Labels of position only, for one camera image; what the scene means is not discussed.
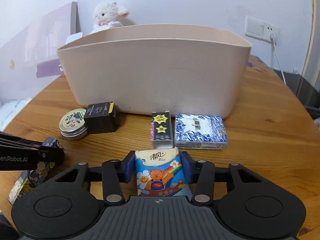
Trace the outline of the long dark cartoon box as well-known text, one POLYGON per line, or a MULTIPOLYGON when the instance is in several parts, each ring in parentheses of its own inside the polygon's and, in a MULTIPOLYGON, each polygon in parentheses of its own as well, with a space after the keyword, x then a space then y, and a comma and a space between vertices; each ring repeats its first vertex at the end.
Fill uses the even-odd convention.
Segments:
POLYGON ((50 162, 40 161, 35 170, 22 171, 8 195, 8 201, 11 205, 18 198, 47 181, 56 164, 60 165, 64 161, 64 148, 56 138, 48 137, 42 145, 57 149, 57 161, 50 158, 50 162))

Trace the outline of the round tin with bird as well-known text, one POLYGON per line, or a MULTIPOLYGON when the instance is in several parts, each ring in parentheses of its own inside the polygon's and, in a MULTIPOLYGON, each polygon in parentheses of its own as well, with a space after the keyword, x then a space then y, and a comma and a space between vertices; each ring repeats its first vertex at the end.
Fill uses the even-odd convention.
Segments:
POLYGON ((68 140, 78 140, 88 134, 84 121, 86 110, 83 108, 74 109, 66 113, 59 122, 60 133, 68 140))

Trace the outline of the blue white porcelain pattern box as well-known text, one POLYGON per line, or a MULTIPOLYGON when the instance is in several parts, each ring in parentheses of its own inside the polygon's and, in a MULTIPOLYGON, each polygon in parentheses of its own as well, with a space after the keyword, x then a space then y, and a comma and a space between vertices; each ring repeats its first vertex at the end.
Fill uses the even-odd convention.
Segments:
POLYGON ((175 146, 180 149, 222 150, 227 134, 220 116, 176 114, 175 146))

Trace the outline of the cartoon bear tissue pack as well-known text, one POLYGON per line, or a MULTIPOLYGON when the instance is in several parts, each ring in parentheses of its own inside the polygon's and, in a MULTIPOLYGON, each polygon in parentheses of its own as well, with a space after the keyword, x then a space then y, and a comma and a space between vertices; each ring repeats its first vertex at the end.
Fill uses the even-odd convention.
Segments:
POLYGON ((191 198, 178 148, 135 152, 139 196, 191 198))

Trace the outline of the small black box yellow edge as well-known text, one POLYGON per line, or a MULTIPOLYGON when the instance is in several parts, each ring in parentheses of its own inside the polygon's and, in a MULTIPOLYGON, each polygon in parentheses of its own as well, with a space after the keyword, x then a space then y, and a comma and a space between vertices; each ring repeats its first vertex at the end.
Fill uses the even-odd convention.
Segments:
POLYGON ((112 133, 119 127, 118 107, 114 102, 94 103, 84 115, 89 134, 112 133))

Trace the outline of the black box with yellow stars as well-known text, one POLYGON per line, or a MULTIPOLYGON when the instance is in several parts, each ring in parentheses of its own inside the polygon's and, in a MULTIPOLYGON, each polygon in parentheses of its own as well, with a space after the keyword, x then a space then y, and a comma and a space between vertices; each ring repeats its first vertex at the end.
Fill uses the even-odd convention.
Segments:
POLYGON ((152 112, 151 143, 153 149, 174 147, 171 114, 169 111, 152 112))

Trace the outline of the white bedding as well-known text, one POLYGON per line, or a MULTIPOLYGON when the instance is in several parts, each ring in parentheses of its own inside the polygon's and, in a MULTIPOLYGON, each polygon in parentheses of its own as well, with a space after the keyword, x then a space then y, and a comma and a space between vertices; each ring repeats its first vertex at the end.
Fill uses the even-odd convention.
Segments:
POLYGON ((31 101, 28 99, 1 99, 0 129, 4 131, 14 117, 31 101))

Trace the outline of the pink headboard panel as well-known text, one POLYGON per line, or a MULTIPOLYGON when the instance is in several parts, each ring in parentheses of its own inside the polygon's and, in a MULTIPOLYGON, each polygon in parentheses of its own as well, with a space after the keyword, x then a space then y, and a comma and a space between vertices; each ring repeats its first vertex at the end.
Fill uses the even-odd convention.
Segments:
POLYGON ((76 31, 77 3, 34 20, 1 47, 1 98, 32 98, 63 71, 57 49, 76 31))

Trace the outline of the beige plastic storage basket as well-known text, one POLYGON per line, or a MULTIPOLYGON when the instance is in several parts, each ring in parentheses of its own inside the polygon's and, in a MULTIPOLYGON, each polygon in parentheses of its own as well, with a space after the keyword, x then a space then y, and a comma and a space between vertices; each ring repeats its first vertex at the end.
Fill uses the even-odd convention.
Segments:
POLYGON ((57 50, 78 104, 113 101, 124 112, 230 115, 252 45, 227 30, 128 25, 57 50))

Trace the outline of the white phone stand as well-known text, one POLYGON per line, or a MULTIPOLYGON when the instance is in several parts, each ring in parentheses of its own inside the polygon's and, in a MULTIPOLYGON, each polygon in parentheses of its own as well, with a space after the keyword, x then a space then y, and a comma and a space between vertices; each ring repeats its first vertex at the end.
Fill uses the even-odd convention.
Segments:
POLYGON ((73 41, 76 41, 76 40, 82 38, 82 37, 83 37, 83 32, 78 32, 78 33, 71 34, 66 38, 65 44, 69 44, 69 43, 71 43, 73 41))

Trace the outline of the black laptop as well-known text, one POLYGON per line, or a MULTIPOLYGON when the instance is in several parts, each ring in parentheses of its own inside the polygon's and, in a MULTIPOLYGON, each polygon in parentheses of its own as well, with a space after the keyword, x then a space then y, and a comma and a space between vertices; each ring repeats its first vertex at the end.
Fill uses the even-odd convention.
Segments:
POLYGON ((304 105, 313 120, 319 118, 319 92, 299 74, 284 72, 286 85, 304 105))

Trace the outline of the white plush lamb toy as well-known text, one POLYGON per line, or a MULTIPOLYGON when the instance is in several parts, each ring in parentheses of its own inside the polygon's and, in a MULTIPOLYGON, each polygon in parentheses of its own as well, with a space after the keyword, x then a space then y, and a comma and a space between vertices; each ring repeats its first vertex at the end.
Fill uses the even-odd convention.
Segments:
POLYGON ((122 18, 126 18, 130 11, 124 6, 117 5, 116 2, 101 2, 99 3, 93 14, 93 30, 90 34, 99 31, 122 27, 120 22, 122 18))

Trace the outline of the white wall switch socket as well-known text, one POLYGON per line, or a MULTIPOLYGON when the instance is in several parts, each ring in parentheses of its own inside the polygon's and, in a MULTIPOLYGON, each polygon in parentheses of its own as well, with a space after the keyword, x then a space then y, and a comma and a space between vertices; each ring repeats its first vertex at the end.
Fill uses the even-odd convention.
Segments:
POLYGON ((280 29, 276 26, 258 20, 256 18, 247 16, 245 24, 245 35, 255 38, 257 40, 262 40, 269 43, 277 43, 277 38, 279 37, 280 29))

